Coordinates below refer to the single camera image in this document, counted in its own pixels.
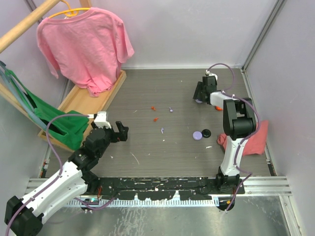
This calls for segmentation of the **black earbud charging case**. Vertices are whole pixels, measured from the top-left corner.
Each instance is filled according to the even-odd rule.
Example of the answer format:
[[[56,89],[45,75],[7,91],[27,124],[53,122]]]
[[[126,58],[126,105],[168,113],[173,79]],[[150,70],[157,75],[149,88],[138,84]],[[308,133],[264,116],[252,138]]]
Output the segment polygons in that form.
[[[201,134],[202,134],[202,137],[204,137],[204,138],[210,138],[212,135],[212,133],[209,129],[203,129],[201,131]]]

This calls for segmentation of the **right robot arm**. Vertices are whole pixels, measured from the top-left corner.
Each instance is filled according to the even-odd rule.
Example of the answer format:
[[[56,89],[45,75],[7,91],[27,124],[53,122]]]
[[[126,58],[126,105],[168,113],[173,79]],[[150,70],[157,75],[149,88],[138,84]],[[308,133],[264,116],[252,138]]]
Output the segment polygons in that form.
[[[197,83],[193,99],[223,109],[223,130],[226,135],[224,159],[214,180],[223,194],[239,184],[240,163],[248,138],[256,131],[252,100],[237,98],[217,90],[218,77],[208,73]]]

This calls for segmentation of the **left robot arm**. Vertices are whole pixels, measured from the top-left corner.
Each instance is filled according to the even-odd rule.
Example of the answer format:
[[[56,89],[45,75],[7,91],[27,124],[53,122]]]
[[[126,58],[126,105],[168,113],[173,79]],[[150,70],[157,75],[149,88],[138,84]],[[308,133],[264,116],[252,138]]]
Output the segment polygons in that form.
[[[72,153],[60,170],[35,190],[21,198],[13,196],[6,204],[6,235],[37,235],[48,219],[68,201],[84,193],[92,195],[100,187],[100,179],[91,170],[111,143],[125,142],[129,128],[116,122],[112,127],[95,124],[82,146]]]

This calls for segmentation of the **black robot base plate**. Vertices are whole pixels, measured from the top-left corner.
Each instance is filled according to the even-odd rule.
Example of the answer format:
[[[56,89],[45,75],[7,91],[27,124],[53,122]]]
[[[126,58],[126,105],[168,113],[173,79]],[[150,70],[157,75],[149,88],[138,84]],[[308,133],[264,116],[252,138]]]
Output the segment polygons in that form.
[[[210,177],[101,177],[85,194],[99,194],[103,199],[171,200],[178,193],[180,200],[211,200],[212,195],[232,195],[236,183],[219,183]]]

